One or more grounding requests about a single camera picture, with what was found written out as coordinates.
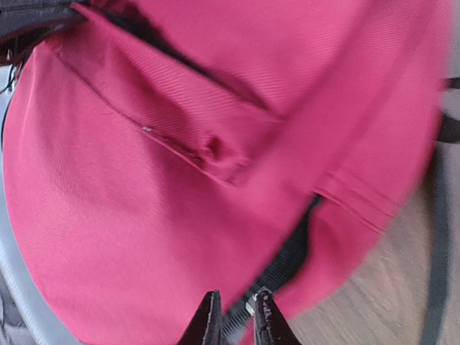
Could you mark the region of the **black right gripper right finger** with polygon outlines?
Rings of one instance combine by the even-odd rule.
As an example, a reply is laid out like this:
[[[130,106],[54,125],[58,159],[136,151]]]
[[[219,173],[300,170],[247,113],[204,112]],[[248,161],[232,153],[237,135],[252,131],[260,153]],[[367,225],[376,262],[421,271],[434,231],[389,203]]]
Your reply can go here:
[[[267,290],[262,290],[255,301],[254,343],[298,345],[298,339],[277,307],[272,294]]]

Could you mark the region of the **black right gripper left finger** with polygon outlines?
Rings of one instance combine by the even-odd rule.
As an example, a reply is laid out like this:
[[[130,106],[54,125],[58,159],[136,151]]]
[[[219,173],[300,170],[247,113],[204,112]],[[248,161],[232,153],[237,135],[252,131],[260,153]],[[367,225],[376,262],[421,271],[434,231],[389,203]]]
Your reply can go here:
[[[219,345],[221,343],[222,309],[218,290],[205,294],[183,334],[185,345]]]

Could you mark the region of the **red backpack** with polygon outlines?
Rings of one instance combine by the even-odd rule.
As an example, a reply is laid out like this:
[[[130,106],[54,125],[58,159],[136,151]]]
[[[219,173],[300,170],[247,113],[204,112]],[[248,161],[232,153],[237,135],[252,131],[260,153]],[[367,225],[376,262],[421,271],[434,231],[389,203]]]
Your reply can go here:
[[[451,229],[450,1],[3,1],[1,174],[19,251],[79,344],[183,344],[205,294],[255,344],[359,267],[427,170],[420,333]]]

